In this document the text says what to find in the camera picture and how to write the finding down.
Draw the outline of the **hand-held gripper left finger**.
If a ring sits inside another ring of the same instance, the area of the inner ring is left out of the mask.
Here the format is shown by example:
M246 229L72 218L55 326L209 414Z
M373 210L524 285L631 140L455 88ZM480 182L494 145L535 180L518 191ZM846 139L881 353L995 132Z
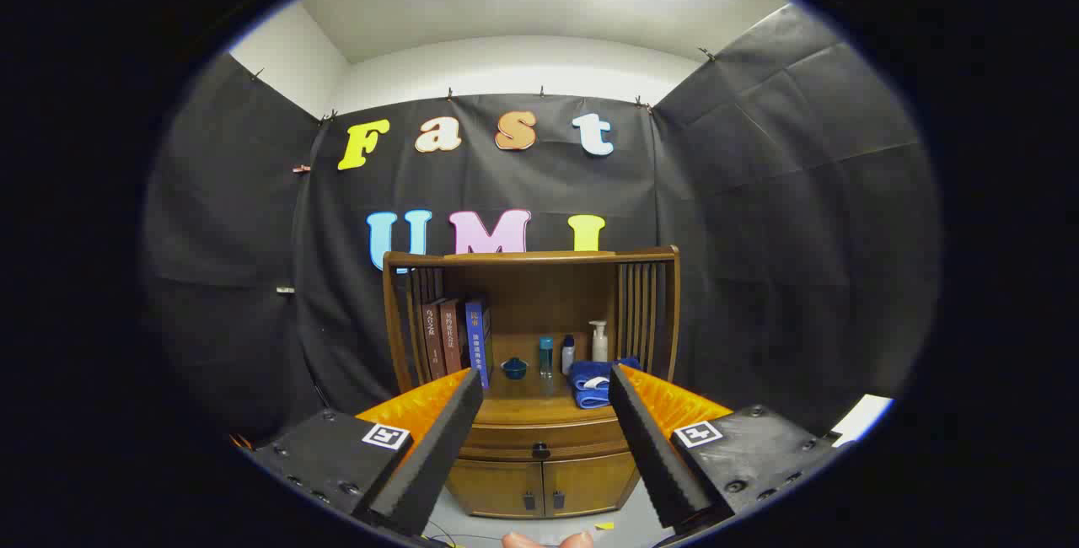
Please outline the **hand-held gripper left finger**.
M323 407L277 436L230 441L320 509L394 543L427 543L432 511L483 402L461 370L361 413Z

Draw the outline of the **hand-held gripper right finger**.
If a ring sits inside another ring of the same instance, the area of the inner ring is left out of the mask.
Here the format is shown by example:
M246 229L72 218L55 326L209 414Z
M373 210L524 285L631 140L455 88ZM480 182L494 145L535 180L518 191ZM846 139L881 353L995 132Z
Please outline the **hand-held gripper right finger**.
M736 411L628 365L609 399L664 528L701 532L783 497L843 447L767 406Z

